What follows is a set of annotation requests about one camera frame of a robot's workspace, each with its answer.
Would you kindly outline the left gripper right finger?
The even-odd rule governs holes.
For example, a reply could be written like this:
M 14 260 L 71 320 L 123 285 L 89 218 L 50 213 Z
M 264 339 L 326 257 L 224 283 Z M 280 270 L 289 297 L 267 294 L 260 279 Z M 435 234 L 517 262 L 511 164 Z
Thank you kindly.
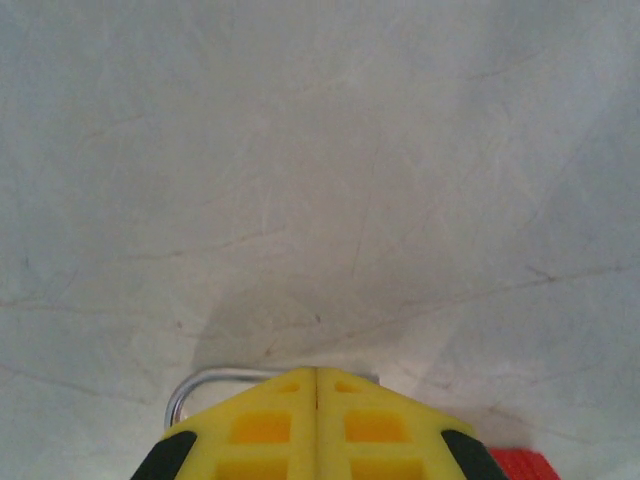
M 463 421 L 362 377 L 317 370 L 320 480 L 508 480 Z

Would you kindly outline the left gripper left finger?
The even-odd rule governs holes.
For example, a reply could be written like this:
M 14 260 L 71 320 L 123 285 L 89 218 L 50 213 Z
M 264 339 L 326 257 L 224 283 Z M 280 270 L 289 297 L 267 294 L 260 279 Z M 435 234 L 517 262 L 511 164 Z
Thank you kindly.
M 298 368 L 170 427 L 130 480 L 315 480 L 315 368 Z

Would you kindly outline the small red plastic tag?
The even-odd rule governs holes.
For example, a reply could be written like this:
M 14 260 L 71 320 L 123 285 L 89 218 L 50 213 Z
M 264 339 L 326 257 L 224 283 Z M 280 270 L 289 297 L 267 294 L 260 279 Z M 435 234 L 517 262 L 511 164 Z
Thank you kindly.
M 490 448 L 489 452 L 509 480 L 561 480 L 539 452 L 524 448 Z

